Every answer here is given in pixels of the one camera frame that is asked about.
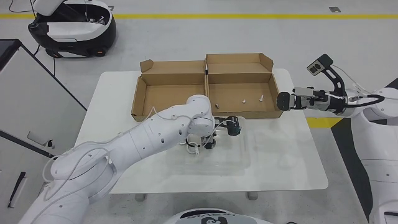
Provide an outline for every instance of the concrete floor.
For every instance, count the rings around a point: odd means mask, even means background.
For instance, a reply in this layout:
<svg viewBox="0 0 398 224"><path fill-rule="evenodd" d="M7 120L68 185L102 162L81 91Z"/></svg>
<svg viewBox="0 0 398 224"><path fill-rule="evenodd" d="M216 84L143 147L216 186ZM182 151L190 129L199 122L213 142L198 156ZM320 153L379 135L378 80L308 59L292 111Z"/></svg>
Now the concrete floor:
<svg viewBox="0 0 398 224"><path fill-rule="evenodd" d="M398 13L398 0L102 0L116 13ZM0 13L11 0L0 0ZM14 0L15 11L28 10L28 0ZM116 19L118 38L108 56L58 59L57 78L85 105L90 104L100 75L139 70L139 62L201 60L210 53L263 52L275 67L286 68L295 86L332 89L322 75L312 77L307 65L328 54L368 90L397 77L397 19ZM0 19L0 38L37 44L27 31L30 19ZM53 70L44 50L37 57ZM307 116L327 114L307 111ZM133 195L110 195L91 207L85 223L162 223L182 210L218 207L274 223L364 223L363 212L340 153L328 129L312 134L329 179L326 190L263 192L250 202L244 193L158 194L144 203Z"/></svg>

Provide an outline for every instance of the black wheel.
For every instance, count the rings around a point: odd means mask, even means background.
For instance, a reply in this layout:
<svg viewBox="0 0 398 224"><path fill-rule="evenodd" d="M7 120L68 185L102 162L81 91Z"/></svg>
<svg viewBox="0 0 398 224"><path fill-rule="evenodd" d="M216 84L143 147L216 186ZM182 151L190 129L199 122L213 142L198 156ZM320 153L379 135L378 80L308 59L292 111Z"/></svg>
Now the black wheel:
<svg viewBox="0 0 398 224"><path fill-rule="evenodd" d="M91 55L95 55L96 57L104 57L106 53L108 52L108 49L106 47L99 47L92 49L91 52L89 52Z"/></svg>
<svg viewBox="0 0 398 224"><path fill-rule="evenodd" d="M57 52L54 52L50 49L45 49L45 52L47 53L47 55L54 57L54 58L61 58L62 55L58 54Z"/></svg>

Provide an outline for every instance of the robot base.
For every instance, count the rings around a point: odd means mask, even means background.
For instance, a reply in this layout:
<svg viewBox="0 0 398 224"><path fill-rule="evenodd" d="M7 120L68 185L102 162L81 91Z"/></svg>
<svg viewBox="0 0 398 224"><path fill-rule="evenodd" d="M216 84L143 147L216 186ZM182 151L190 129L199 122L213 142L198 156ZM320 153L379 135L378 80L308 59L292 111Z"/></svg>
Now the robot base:
<svg viewBox="0 0 398 224"><path fill-rule="evenodd" d="M105 3L94 0L62 3L51 16L38 14L28 29L55 58L103 57L116 38L112 12Z"/></svg>

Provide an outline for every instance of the floor marking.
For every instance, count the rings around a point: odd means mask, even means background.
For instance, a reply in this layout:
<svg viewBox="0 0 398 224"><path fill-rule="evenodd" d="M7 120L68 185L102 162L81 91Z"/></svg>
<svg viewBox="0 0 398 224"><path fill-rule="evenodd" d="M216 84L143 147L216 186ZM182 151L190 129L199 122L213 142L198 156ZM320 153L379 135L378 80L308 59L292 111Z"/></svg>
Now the floor marking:
<svg viewBox="0 0 398 224"><path fill-rule="evenodd" d="M310 128L332 128L342 118L307 118L307 123Z"/></svg>
<svg viewBox="0 0 398 224"><path fill-rule="evenodd" d="M398 14L293 13L117 13L116 19L398 19ZM32 19L32 14L0 13L0 19Z"/></svg>

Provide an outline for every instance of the gray floor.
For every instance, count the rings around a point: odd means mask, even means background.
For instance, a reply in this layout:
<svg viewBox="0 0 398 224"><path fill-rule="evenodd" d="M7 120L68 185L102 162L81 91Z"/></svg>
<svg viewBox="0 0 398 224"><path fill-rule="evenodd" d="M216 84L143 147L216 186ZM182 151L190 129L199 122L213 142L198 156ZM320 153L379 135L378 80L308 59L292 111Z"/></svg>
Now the gray floor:
<svg viewBox="0 0 398 224"><path fill-rule="evenodd" d="M178 212L200 207L222 208L275 224L366 223L331 131L312 129L312 135L328 176L326 190L260 192L256 201L243 192L149 194L142 203L134 195L109 195L92 205L85 223L161 224Z"/></svg>

